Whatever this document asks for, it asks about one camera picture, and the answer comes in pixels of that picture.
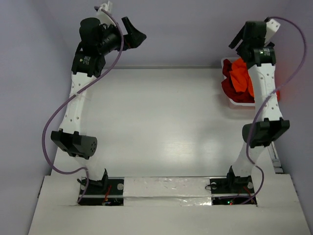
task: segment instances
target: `white plastic bin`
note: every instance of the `white plastic bin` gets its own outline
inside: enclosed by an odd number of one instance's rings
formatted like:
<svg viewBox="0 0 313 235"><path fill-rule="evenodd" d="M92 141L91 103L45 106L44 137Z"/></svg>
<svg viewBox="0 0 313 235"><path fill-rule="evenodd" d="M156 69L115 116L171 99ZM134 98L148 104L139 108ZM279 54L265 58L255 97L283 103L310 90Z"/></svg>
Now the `white plastic bin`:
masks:
<svg viewBox="0 0 313 235"><path fill-rule="evenodd" d="M222 68L224 66L224 60L229 60L230 62L234 62L236 60L238 60L239 57L228 57L228 58L223 58L221 60L221 64L222 64ZM237 103L234 100L232 100L231 98L228 98L228 104L229 107L231 109L254 109L255 108L255 103Z"/></svg>

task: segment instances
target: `gray wall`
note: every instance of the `gray wall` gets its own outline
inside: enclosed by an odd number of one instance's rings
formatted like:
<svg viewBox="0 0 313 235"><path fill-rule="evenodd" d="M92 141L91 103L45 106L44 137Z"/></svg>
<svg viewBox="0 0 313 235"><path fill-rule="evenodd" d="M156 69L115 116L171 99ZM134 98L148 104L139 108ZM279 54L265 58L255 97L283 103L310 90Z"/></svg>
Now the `gray wall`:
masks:
<svg viewBox="0 0 313 235"><path fill-rule="evenodd" d="M68 96L71 55L46 6L2 0L0 7L0 234L28 233L43 176L45 122ZM60 119L53 123L56 129ZM48 143L48 153L56 148Z"/></svg>
<svg viewBox="0 0 313 235"><path fill-rule="evenodd" d="M307 36L308 57L299 75L281 92L279 106L291 128L277 142L277 151L287 173L290 173L298 191L307 221L313 221L313 1L291 1L285 17L297 23ZM299 64L303 43L298 32L282 23L275 38L277 52L276 78L278 84L285 80Z"/></svg>
<svg viewBox="0 0 313 235"><path fill-rule="evenodd" d="M66 44L75 52L79 23L94 16L104 0L45 0ZM284 11L286 0L112 0L113 15L122 24L128 16L148 39L125 52L118 65L220 65L235 53L231 40L246 20L264 20ZM108 64L116 57L106 57Z"/></svg>

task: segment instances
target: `cable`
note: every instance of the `cable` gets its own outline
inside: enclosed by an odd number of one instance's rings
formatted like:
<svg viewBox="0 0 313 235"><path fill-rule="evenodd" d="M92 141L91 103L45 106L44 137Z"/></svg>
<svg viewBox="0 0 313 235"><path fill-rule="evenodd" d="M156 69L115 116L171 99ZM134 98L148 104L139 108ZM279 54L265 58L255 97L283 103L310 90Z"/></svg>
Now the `cable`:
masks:
<svg viewBox="0 0 313 235"><path fill-rule="evenodd" d="M116 65L116 63L118 62L119 58L121 57L121 54L122 54L122 51L123 51L123 46L124 46L124 36L123 36L123 32L122 32L122 29L120 28L120 26L118 25L117 21L113 18L113 16L105 11L104 9L101 8L101 10L114 22L114 24L116 25L120 35L121 35L121 47L120 47L120 51L116 57L116 59L114 60L114 62L112 63L112 65L101 75L99 76L97 79L95 79L94 81L90 82L89 84L87 84L86 86L84 86L82 89L80 89L77 93L80 94L82 92L84 92L86 89L88 89L89 87L91 87L93 84L95 84L96 82L98 82L101 78L103 78L105 75L107 75L113 68L114 66ZM81 167L75 171L70 171L70 172L67 172L67 171L62 171L62 170L59 170L58 168L56 168L53 163L51 162L49 156L48 156L48 153L47 153L47 150L46 150L46 146L45 146L45 136L46 136L46 133L47 133L47 129L48 129L48 126L51 124L52 120L55 118L55 116L68 104L70 103L74 98L76 97L76 95L72 95L70 98L68 98L67 101L65 101L53 114L52 116L49 118L49 120L47 121L47 123L45 124L45 127L44 127L44 130L43 130L43 134L42 134L42 148L43 148L43 152L44 152L44 156L45 156L45 160L47 161L47 163L49 164L49 166L55 170L56 172L60 173L60 174L63 174L63 175L72 175L72 174L75 174L76 172L78 171L81 171L81 170L85 170L86 171L86 186L85 186L85 189L81 195L81 197L78 199L77 203L79 203L83 196L85 195L86 191L87 191L87 188L88 188L88 185L89 185L89 173L88 173L88 169L86 167Z"/></svg>
<svg viewBox="0 0 313 235"><path fill-rule="evenodd" d="M246 201L244 201L243 203L241 204L245 204L247 203L248 201L252 200L254 197L256 197L256 195L261 191L262 187L263 187L263 184L264 184L264 171L255 164L255 162L251 159L251 157L249 156L249 146L250 146L250 142L251 142L251 138L252 138L252 133L253 133L253 130L255 128L255 125L256 125L256 120L258 119L259 115L261 114L262 110L264 109L265 105L267 104L267 102L269 101L269 99L271 98L271 96L273 94L276 94L277 91L281 90L285 85L287 85L297 74L298 72L300 71L300 69L302 68L302 66L304 65L304 62L305 62L305 59L307 57L307 41L306 41L306 38L305 38L305 35L303 33L303 31L300 29L299 26L297 26L294 22L290 21L290 20L287 20L285 18L282 18L282 17L278 17L278 16L272 16L272 17L269 17L270 19L277 19L277 20L282 20L282 21L285 21L285 22L288 22L290 24L292 24L298 31L299 33L301 34L301 37L302 37L302 40L303 40L303 45L304 45L304 52L303 52L303 56L302 56L302 60L299 64L299 66L297 67L297 69L292 73L292 75L283 83L281 84L279 87L277 87L274 91L272 91L269 96L264 100L263 104L261 105L261 107L259 108L257 114L255 115L254 119L253 119L253 122L252 122L252 125L251 125L251 128L250 128L250 131L249 131L249 134L248 134L248 138L247 138L247 145L246 145L246 157L248 158L248 160L257 168L260 170L261 174L262 174L262 180L261 180L261 184L260 184L260 187L259 189L255 192L255 194L250 197L249 199L247 199Z"/></svg>

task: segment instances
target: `robotic arm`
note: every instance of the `robotic arm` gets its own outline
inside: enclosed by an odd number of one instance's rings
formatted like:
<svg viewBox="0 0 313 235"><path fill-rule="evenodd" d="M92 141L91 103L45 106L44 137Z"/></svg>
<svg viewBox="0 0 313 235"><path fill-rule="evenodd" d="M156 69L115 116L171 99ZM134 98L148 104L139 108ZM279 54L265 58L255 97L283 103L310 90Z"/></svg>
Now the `robotic arm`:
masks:
<svg viewBox="0 0 313 235"><path fill-rule="evenodd" d="M120 32L110 17L102 12L102 8L110 13L112 3L95 7L96 18L87 18L80 23L81 42L72 64L72 84L69 95L77 96L67 105L59 131L51 133L51 140L59 148L89 169L89 187L97 188L99 191L106 189L108 175L106 170L97 164L98 156L93 156L97 149L97 138L86 135L87 114L92 92L89 89L80 94L77 92L101 75L106 64L105 55L113 50L137 48L147 38L127 17L124 17L122 22L128 34L123 36L124 46L121 48Z"/></svg>
<svg viewBox="0 0 313 235"><path fill-rule="evenodd" d="M246 22L229 47L234 49L247 64L251 77L255 99L255 110L261 108L265 99L275 90L275 64L276 57L274 44L269 43L270 38L279 29L280 24L274 19L264 22ZM237 161L230 167L226 179L212 179L210 181L212 193L238 193L243 187L253 189L251 173L253 164L246 156L246 145L249 144L250 158L256 162L263 150L277 140L290 127L290 122L284 120L280 112L277 95L273 95L262 109L252 134L250 143L247 143L248 134L252 124L242 129L244 139L243 147Z"/></svg>

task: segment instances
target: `table surface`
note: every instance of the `table surface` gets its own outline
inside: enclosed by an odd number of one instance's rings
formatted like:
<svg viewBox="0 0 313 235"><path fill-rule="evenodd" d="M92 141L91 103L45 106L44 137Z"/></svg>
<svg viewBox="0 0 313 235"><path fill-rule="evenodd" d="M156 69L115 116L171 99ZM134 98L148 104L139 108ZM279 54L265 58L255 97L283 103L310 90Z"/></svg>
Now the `table surface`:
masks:
<svg viewBox="0 0 313 235"><path fill-rule="evenodd" d="M88 135L111 177L224 176L237 159L241 129L253 109L233 110L219 69L113 70L93 88ZM83 176L52 172L44 180L30 235L310 234L289 175L274 172L268 151L258 161L265 184L258 207L81 207ZM58 149L55 166L79 165ZM253 170L255 187L261 180Z"/></svg>

